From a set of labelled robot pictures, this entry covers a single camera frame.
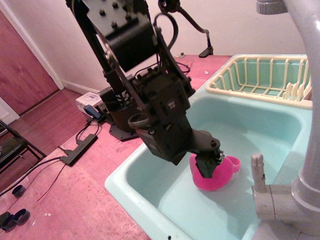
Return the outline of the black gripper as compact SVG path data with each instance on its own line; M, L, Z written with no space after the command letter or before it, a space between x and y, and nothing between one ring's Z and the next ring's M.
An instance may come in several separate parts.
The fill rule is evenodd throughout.
M225 158L220 142L205 130L195 130L186 116L166 124L145 125L137 133L151 153L177 166L187 152L196 154L196 167L205 179L212 178Z

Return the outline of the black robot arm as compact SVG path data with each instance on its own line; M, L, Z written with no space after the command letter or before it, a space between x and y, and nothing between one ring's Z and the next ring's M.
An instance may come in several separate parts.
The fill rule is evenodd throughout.
M178 37L166 43L144 0L68 0L72 12L98 59L111 89L104 103L109 112L133 106L126 117L153 155L174 165L186 153L195 154L203 178L211 178L224 154L220 142L191 127L186 112L194 94L191 79L173 56Z

